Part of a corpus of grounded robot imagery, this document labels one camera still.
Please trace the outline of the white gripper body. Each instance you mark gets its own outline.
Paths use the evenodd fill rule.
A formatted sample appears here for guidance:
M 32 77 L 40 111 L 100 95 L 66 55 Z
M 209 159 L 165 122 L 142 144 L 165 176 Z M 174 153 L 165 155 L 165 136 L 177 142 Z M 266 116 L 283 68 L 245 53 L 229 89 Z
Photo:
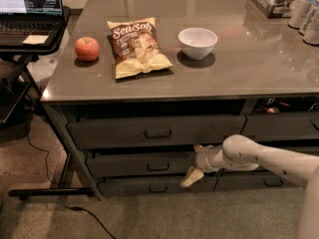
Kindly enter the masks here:
M 201 151 L 196 152 L 195 164 L 206 173 L 215 172 L 223 168 L 221 146 L 203 146 Z

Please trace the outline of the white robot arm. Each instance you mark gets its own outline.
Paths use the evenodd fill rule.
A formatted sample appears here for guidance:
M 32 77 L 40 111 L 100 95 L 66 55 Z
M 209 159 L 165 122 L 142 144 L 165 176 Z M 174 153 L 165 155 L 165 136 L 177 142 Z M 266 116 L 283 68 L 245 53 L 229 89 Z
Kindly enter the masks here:
M 319 157 L 306 153 L 259 144 L 235 134 L 222 145 L 195 144 L 194 164 L 180 183 L 190 187 L 206 173 L 222 168 L 245 171 L 262 166 L 279 177 L 305 188 L 296 239 L 319 238 Z

